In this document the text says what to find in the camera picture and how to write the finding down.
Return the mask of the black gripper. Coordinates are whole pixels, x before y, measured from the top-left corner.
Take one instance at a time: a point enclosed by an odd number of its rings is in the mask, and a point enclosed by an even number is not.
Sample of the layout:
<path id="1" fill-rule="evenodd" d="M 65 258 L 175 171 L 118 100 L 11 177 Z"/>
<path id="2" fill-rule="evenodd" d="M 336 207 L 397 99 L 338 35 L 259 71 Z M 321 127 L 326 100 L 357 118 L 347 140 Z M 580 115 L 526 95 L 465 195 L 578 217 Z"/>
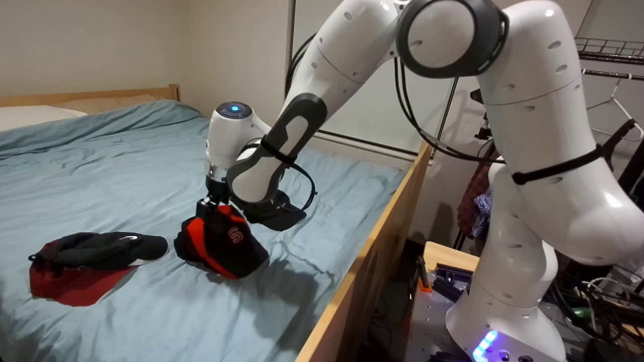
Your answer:
<path id="1" fill-rule="evenodd" d="M 200 216 L 231 216 L 231 206 L 230 206 L 230 187 L 226 181 L 216 181 L 211 177 L 205 179 L 205 189 L 207 193 L 198 202 L 198 214 Z"/>

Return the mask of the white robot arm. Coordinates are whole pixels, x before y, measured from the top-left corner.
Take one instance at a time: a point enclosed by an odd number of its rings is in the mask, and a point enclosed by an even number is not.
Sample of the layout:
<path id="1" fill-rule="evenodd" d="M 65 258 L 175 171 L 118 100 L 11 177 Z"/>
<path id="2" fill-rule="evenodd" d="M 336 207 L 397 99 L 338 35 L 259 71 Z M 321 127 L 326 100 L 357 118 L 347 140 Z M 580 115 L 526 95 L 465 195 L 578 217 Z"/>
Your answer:
<path id="1" fill-rule="evenodd" d="M 644 214 L 590 132 L 580 59 L 554 0 L 341 0 L 293 71 L 274 124 L 245 105 L 214 111 L 210 187 L 242 221 L 288 228 L 278 183 L 298 153 L 387 61 L 429 79 L 473 76 L 501 163 L 488 171 L 491 221 L 473 280 L 447 313 L 475 362 L 566 362 L 540 310 L 558 258 L 611 266 L 644 246 Z"/>

